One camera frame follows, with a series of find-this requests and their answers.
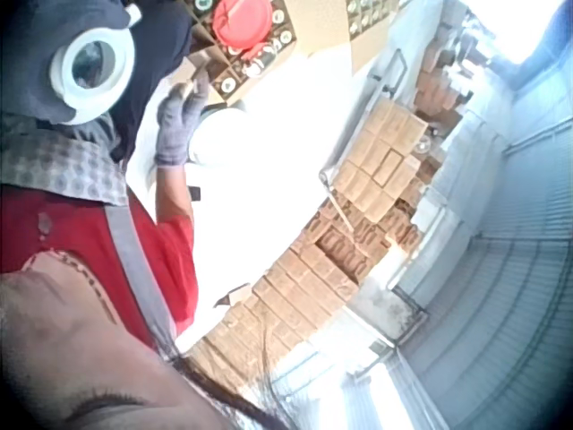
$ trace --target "gray strap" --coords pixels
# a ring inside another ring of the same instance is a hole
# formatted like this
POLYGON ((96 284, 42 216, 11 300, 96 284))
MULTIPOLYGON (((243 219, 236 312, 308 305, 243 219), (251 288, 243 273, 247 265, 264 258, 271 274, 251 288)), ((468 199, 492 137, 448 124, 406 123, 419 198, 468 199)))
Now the gray strap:
POLYGON ((143 247, 129 206, 105 205, 107 224, 125 276, 160 351, 173 345, 175 322, 159 289, 143 247))

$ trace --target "red lid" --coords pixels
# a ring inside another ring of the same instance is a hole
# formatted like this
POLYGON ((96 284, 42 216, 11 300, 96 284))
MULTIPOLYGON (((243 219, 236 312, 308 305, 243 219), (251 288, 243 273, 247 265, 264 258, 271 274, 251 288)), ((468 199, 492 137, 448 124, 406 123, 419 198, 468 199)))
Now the red lid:
POLYGON ((249 49, 262 42, 271 26, 270 0, 221 0, 213 13, 217 38, 236 49, 249 49))

